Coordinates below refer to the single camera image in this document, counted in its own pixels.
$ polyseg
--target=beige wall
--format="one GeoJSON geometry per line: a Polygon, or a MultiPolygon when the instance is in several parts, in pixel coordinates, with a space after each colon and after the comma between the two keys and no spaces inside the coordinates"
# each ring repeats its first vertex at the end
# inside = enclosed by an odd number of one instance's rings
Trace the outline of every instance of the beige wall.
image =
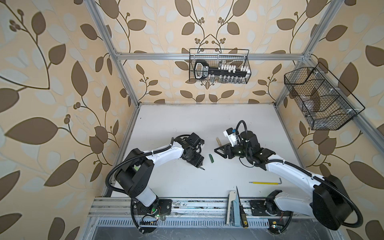
{"type": "Polygon", "coordinates": [[[116,49],[124,53],[180,53],[198,47],[301,53],[328,7],[326,0],[97,2],[116,49]]]}
{"type": "MultiPolygon", "coordinates": [[[[370,0],[346,3],[351,6],[341,7],[325,31],[325,39],[317,45],[313,58],[322,58],[323,63],[327,62],[329,69],[366,106],[367,109],[361,114],[375,127],[380,127],[384,122],[384,2],[370,0]],[[334,28],[337,25],[347,28],[334,28]]],[[[312,172],[323,175],[331,173],[341,179],[350,198],[362,211],[363,226],[343,227],[346,237],[349,236],[351,240],[382,239],[383,156],[353,122],[337,131],[311,131],[290,97],[284,100],[279,110],[304,165],[312,172]]],[[[355,220],[356,215],[352,214],[347,222],[355,220]]]]}
{"type": "Polygon", "coordinates": [[[80,1],[2,0],[0,24],[0,239],[74,239],[133,105],[108,55],[95,71],[107,51],[80,1]]]}
{"type": "Polygon", "coordinates": [[[190,82],[185,61],[128,60],[124,67],[143,103],[271,103],[283,88],[284,73],[294,65],[292,61],[250,61],[252,76],[248,84],[190,82]],[[144,78],[148,78],[146,83],[140,81],[144,78]]]}

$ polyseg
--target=screwdriver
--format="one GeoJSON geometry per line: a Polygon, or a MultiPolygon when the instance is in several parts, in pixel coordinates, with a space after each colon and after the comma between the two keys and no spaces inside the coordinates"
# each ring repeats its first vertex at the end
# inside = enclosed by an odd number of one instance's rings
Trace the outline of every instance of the screwdriver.
{"type": "Polygon", "coordinates": [[[239,190],[237,189],[237,186],[236,186],[236,191],[237,191],[237,196],[239,197],[239,208],[240,208],[241,223],[243,225],[243,228],[248,228],[247,215],[245,214],[244,209],[243,209],[243,205],[240,202],[239,190]]]}

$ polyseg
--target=wire basket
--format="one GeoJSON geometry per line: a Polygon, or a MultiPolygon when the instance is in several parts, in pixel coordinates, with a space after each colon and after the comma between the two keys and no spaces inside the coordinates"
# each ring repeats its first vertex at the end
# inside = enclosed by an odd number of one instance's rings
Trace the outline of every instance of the wire basket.
{"type": "Polygon", "coordinates": [[[303,67],[286,73],[284,84],[312,130],[338,130],[365,109],[363,104],[324,65],[303,67]],[[338,87],[325,78],[331,73],[338,87]],[[349,100],[360,106],[352,107],[349,100]]]}
{"type": "Polygon", "coordinates": [[[247,49],[191,48],[189,81],[247,84],[251,77],[247,49]]]}

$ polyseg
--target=work surface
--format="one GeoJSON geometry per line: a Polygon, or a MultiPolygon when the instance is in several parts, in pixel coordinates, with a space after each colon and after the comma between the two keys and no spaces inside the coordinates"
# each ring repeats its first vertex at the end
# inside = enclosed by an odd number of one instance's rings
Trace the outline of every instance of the work surface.
{"type": "MultiPolygon", "coordinates": [[[[176,159],[155,166],[149,187],[159,197],[227,197],[238,187],[240,197],[266,197],[279,189],[293,193],[301,191],[285,179],[280,185],[250,184],[249,182],[279,182],[279,176],[259,167],[243,166],[238,157],[224,159],[214,152],[229,143],[223,131],[244,120],[247,129],[256,134],[261,147],[271,149],[285,160],[299,165],[273,105],[143,105],[132,132],[124,158],[138,148],[150,151],[170,143],[172,137],[192,132],[205,141],[201,155],[202,167],[198,169],[185,160],[176,159]]],[[[243,163],[251,166],[245,159],[243,163]]],[[[112,197],[125,194],[113,192],[112,197]]]]}

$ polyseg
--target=yellow and black handle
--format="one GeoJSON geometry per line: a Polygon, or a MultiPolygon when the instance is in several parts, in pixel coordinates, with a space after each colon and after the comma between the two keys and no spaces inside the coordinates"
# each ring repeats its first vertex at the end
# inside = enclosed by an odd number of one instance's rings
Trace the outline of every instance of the yellow and black handle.
{"type": "Polygon", "coordinates": [[[243,228],[248,228],[247,215],[244,212],[243,205],[240,205],[240,218],[243,228]]]}

